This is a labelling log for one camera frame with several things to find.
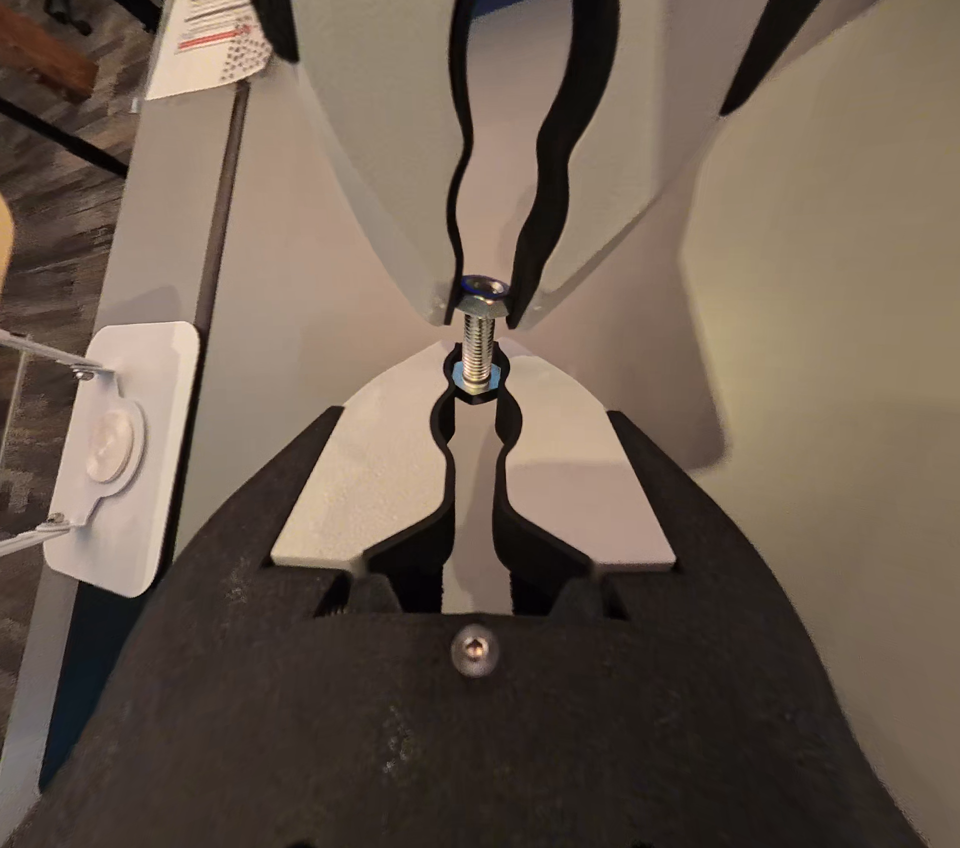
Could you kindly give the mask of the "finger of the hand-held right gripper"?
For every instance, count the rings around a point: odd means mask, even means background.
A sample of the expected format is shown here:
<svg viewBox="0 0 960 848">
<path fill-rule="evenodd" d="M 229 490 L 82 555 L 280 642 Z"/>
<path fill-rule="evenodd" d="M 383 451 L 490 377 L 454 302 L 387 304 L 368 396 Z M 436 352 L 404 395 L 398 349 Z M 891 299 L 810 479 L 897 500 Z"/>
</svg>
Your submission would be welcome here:
<svg viewBox="0 0 960 848">
<path fill-rule="evenodd" d="M 412 308 L 450 321 L 456 202 L 474 147 L 475 0 L 292 0 L 298 75 L 354 217 Z"/>
<path fill-rule="evenodd" d="M 508 325 L 541 321 L 693 158 L 768 0 L 570 0 L 566 66 L 536 138 Z"/>
</svg>

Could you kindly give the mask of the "brown wooden block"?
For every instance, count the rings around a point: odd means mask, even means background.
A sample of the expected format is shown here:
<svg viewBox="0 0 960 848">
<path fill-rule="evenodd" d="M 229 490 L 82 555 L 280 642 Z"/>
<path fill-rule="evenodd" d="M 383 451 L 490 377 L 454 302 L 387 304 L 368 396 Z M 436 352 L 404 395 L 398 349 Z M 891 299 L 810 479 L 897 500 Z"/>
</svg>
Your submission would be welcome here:
<svg viewBox="0 0 960 848">
<path fill-rule="evenodd" d="M 43 27 L 1 3 L 1 64 L 73 103 L 94 93 L 98 66 Z"/>
</svg>

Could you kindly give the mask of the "printed paper sheet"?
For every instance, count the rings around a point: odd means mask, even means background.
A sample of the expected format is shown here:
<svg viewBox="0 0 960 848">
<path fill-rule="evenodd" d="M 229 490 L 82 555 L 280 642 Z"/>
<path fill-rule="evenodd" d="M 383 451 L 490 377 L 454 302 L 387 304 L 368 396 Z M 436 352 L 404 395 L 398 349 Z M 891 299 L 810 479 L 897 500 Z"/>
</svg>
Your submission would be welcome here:
<svg viewBox="0 0 960 848">
<path fill-rule="evenodd" d="M 273 55 L 252 0 L 171 0 L 158 43 L 148 100 L 234 84 Z"/>
</svg>

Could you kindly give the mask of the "white document stand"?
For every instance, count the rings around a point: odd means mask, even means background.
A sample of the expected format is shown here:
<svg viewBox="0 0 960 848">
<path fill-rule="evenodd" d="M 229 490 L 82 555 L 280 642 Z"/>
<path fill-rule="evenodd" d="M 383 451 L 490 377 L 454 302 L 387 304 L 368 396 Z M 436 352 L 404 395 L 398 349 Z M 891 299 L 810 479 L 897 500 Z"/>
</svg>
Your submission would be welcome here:
<svg viewBox="0 0 960 848">
<path fill-rule="evenodd" d="M 47 567 L 134 599 L 159 571 L 186 434 L 200 336 L 189 322 L 111 325 L 74 355 L 3 330 L 2 345 L 78 380 L 50 510 L 3 541 L 41 547 Z"/>
</svg>

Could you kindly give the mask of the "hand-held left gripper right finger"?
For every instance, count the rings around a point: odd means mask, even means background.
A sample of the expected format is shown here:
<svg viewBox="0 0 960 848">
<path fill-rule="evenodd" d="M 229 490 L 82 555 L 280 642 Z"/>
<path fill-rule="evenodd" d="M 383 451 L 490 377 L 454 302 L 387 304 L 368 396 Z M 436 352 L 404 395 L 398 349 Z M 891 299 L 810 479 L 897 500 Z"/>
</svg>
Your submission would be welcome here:
<svg viewBox="0 0 960 848">
<path fill-rule="evenodd" d="M 676 554 L 603 404 L 525 349 L 504 349 L 492 533 L 516 576 L 673 569 Z"/>
</svg>

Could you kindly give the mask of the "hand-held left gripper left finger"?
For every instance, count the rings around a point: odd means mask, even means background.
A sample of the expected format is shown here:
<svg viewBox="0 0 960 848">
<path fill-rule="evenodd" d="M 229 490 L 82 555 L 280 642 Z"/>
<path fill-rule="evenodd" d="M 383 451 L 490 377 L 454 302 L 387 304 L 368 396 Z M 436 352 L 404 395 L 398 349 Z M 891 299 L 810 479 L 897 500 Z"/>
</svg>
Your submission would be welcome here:
<svg viewBox="0 0 960 848">
<path fill-rule="evenodd" d="M 274 564 L 387 573 L 450 512 L 454 468 L 444 410 L 448 362 L 440 341 L 374 377 L 348 399 L 270 551 Z"/>
</svg>

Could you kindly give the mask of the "silver hex bolt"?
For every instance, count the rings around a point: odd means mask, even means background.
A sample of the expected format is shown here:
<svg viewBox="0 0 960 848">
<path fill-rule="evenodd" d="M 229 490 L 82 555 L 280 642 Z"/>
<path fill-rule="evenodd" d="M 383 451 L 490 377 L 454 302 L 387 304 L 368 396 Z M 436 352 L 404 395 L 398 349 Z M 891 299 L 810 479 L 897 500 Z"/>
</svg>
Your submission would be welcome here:
<svg viewBox="0 0 960 848">
<path fill-rule="evenodd" d="M 482 274 L 464 275 L 457 310 L 463 315 L 463 375 L 471 383 L 489 378 L 494 363 L 495 328 L 509 314 L 509 286 Z"/>
</svg>

